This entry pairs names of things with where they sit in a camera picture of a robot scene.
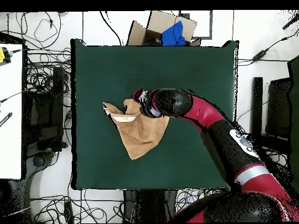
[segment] power adapter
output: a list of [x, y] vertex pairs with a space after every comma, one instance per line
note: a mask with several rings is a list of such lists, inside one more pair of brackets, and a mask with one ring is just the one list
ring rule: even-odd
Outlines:
[[71, 201], [66, 201], [64, 203], [64, 218], [67, 224], [75, 224]]

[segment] silver band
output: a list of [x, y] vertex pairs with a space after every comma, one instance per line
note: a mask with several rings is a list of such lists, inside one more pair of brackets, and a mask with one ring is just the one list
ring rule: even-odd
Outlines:
[[244, 185], [250, 179], [262, 174], [269, 174], [267, 168], [265, 168], [262, 165], [254, 166], [239, 174], [238, 177], [235, 179], [235, 183], [240, 183], [241, 185]]

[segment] yellow object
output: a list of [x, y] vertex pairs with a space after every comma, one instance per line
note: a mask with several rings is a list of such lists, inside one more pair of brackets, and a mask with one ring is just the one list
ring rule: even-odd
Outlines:
[[5, 58], [4, 52], [3, 52], [2, 48], [0, 47], [0, 62], [3, 62], [4, 58]]

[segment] white label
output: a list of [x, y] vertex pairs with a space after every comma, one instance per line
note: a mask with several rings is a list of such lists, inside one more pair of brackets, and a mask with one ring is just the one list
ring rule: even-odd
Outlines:
[[251, 156], [259, 158], [258, 154], [253, 150], [252, 144], [235, 129], [230, 130], [230, 136], [243, 149], [243, 151]]
[[135, 120], [136, 117], [115, 117], [112, 116], [117, 122], [132, 122], [133, 120]]

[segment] blue cloth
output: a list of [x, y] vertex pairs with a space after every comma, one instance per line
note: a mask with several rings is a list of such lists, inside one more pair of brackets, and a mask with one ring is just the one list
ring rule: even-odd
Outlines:
[[185, 38], [182, 36], [182, 32], [183, 32], [183, 24], [181, 21], [179, 21], [162, 33], [162, 45], [163, 46], [184, 46], [186, 42], [185, 42]]

